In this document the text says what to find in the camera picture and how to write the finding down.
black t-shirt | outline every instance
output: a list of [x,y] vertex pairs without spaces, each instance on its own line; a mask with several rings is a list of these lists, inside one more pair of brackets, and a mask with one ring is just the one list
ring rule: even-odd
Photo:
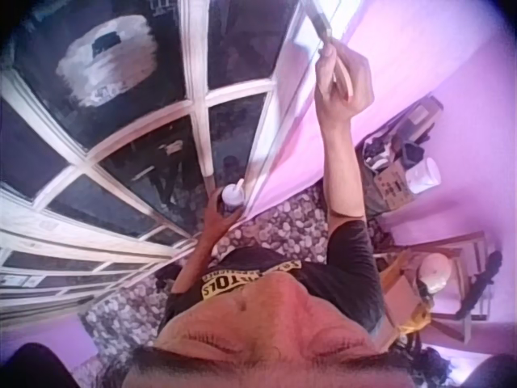
[[185,293],[171,294],[160,330],[174,316],[196,303],[227,293],[270,271],[285,271],[309,293],[327,300],[348,318],[372,332],[384,313],[379,272],[363,221],[341,225],[330,237],[327,264],[289,260],[262,247],[237,249],[207,270]]

white bottle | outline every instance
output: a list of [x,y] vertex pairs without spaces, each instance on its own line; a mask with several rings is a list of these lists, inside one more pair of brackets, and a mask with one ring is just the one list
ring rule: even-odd
[[244,179],[240,179],[237,184],[229,184],[223,188],[221,194],[222,200],[225,203],[225,211],[232,213],[235,209],[244,205],[244,190],[242,184]]

hand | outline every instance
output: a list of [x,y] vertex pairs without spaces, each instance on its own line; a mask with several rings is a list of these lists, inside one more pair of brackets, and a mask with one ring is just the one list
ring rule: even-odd
[[244,207],[242,207],[235,210],[231,216],[223,217],[217,211],[217,205],[222,191],[222,188],[218,188],[210,196],[208,206],[204,210],[204,228],[201,239],[212,245],[215,245],[244,213]]
[[[322,56],[316,64],[314,98],[320,129],[326,132],[349,124],[353,116],[372,105],[374,96],[372,74],[365,57],[336,39],[325,43],[320,53]],[[339,95],[334,83],[334,67],[338,55],[347,67],[354,87],[354,95],[350,101]]]

paintbrush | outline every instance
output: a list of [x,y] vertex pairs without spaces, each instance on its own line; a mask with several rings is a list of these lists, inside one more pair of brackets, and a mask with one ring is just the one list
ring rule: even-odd
[[[304,5],[307,16],[313,23],[317,35],[323,43],[332,43],[332,27],[325,13],[319,8],[319,5],[314,0],[301,0]],[[338,88],[339,94],[349,101],[354,96],[354,87],[352,79],[343,60],[338,56],[336,66],[334,68],[334,81]]]

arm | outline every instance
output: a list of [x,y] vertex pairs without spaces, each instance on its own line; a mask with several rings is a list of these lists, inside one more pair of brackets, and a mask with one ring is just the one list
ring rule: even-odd
[[212,259],[212,249],[244,213],[244,209],[238,209],[227,218],[220,215],[217,211],[217,202],[221,192],[222,188],[216,190],[208,201],[200,241],[172,285],[172,293],[185,293],[202,277]]
[[[347,64],[355,94],[342,98],[334,84],[336,57]],[[351,137],[351,118],[373,102],[372,78],[366,58],[333,40],[317,63],[316,112],[325,151],[324,191],[329,208],[329,233],[352,220],[364,219],[361,174]]]

